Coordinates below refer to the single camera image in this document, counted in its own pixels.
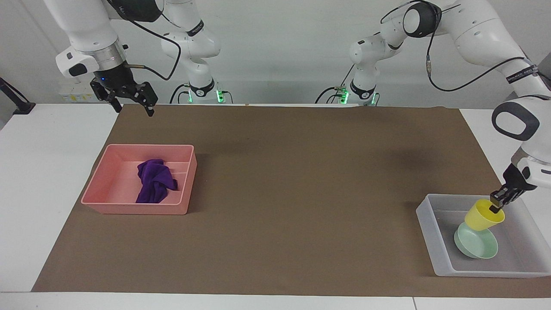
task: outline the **purple cloth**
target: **purple cloth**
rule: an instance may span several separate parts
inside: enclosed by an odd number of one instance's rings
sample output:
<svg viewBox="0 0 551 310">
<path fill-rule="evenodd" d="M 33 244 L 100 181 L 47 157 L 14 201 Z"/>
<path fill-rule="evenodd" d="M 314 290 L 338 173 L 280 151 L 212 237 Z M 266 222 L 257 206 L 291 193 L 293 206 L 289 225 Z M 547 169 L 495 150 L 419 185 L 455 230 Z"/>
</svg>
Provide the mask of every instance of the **purple cloth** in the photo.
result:
<svg viewBox="0 0 551 310">
<path fill-rule="evenodd" d="M 177 190 L 178 183 L 172 178 L 169 167 L 162 159 L 150 159 L 138 165 L 138 177 L 142 180 L 137 204 L 158 204 L 168 195 L 166 189 Z"/>
</svg>

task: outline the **pink plastic container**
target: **pink plastic container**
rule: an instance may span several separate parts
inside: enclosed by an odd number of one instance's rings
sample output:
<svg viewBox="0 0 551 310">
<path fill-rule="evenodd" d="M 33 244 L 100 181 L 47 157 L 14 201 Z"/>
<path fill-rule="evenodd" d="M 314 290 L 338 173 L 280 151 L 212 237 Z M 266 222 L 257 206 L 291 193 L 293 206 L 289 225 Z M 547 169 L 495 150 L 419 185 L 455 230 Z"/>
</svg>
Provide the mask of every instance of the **pink plastic container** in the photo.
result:
<svg viewBox="0 0 551 310">
<path fill-rule="evenodd" d="M 178 191 L 168 190 L 160 204 L 137 204 L 142 188 L 138 165 L 154 158 L 165 161 Z M 108 145 L 81 202 L 103 214 L 183 215 L 196 169 L 192 145 Z"/>
</svg>

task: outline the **mint green bowl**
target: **mint green bowl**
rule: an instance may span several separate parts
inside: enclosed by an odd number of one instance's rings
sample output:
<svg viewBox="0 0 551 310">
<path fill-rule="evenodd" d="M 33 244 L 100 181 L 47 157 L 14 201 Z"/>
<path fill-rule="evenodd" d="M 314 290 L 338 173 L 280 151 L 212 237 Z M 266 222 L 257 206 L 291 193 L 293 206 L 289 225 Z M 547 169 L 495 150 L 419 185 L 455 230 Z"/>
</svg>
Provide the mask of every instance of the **mint green bowl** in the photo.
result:
<svg viewBox="0 0 551 310">
<path fill-rule="evenodd" d="M 453 240 L 461 253 L 470 258 L 490 259 L 498 254 L 498 240 L 489 229 L 477 232 L 462 223 Z"/>
</svg>

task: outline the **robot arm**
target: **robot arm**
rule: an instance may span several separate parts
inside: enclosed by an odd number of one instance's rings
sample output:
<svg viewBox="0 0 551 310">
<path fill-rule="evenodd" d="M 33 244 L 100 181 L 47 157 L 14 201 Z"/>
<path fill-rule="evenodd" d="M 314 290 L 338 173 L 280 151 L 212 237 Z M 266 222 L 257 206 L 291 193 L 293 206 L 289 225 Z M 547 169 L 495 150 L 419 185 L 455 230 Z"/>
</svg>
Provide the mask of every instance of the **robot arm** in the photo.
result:
<svg viewBox="0 0 551 310">
<path fill-rule="evenodd" d="M 165 0 L 165 11 L 170 22 L 183 31 L 165 34 L 166 38 L 178 43 L 182 49 L 180 64 L 190 79 L 190 101 L 218 103 L 223 101 L 218 83 L 210 73 L 209 65 L 202 58 L 215 57 L 220 53 L 218 38 L 204 26 L 194 0 Z M 163 40 L 161 46 L 165 54 L 176 58 L 178 49 Z"/>
<path fill-rule="evenodd" d="M 122 106 L 117 100 L 130 98 L 145 107 L 149 116 L 157 96 L 148 82 L 138 84 L 130 68 L 118 36 L 109 23 L 106 8 L 101 0 L 44 0 L 57 24 L 63 29 L 71 46 L 56 57 L 61 73 L 78 77 L 93 72 L 90 82 L 100 100 L 109 102 L 117 112 Z M 135 20 L 153 21 L 161 12 L 154 1 L 144 1 L 141 9 L 125 6 L 128 0 L 118 0 L 120 8 Z"/>
<path fill-rule="evenodd" d="M 466 61 L 501 72 L 519 96 L 501 104 L 493 115 L 496 130 L 523 143 L 504 173 L 505 185 L 490 195 L 492 211 L 497 213 L 538 186 L 551 188 L 551 90 L 487 0 L 413 0 L 391 11 L 381 20 L 380 33 L 350 48 L 356 72 L 347 86 L 349 101 L 372 102 L 379 76 L 376 63 L 398 54 L 407 37 L 444 34 L 452 37 Z M 431 78 L 429 55 L 426 68 Z M 510 128 L 511 117 L 522 121 L 525 129 L 515 132 Z"/>
</svg>

